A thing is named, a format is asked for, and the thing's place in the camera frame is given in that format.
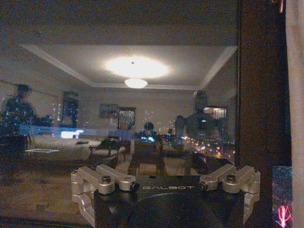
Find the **lampshade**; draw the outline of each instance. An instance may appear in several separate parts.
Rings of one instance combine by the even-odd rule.
[[[125,84],[130,88],[141,89],[144,88],[148,83],[145,80],[139,78],[130,78],[124,81]]]

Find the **screw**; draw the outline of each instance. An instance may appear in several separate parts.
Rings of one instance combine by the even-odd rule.
[[[203,191],[206,191],[208,188],[208,184],[205,182],[201,182],[201,183],[199,183],[199,188]]]
[[[137,191],[139,189],[139,183],[137,182],[132,182],[131,185],[130,185],[130,189],[131,191]]]
[[[102,177],[102,182],[103,183],[110,183],[111,182],[111,177],[108,175],[105,175]]]
[[[229,174],[229,175],[227,175],[226,180],[228,182],[236,182],[236,177],[233,174]]]

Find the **recessed ceiling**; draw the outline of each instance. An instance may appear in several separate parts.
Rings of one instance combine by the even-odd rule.
[[[142,56],[169,70],[145,79],[146,88],[197,90],[205,87],[236,51],[235,46],[21,45],[93,87],[125,88],[125,77],[106,68],[111,59]]]

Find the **painting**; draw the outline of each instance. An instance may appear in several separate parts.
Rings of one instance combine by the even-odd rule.
[[[100,104],[99,118],[118,118],[119,107],[117,104]]]

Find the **metal bracket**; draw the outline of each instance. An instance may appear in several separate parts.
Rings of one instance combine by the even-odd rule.
[[[199,178],[199,187],[204,191],[211,191],[218,188],[218,183],[222,182],[227,175],[233,174],[236,171],[234,165],[226,164],[214,172],[201,175]]]
[[[115,191],[115,184],[120,190],[137,191],[139,184],[136,178],[126,175],[106,165],[99,165],[96,171],[84,166],[71,172],[72,201],[79,205],[83,217],[95,227],[95,214],[92,202],[87,193],[98,190],[100,194],[111,194]]]
[[[244,166],[236,170],[233,165],[227,164],[208,175],[202,175],[199,186],[202,190],[215,190],[222,182],[223,190],[227,193],[245,192],[243,223],[252,214],[253,205],[260,199],[261,173],[253,167]]]

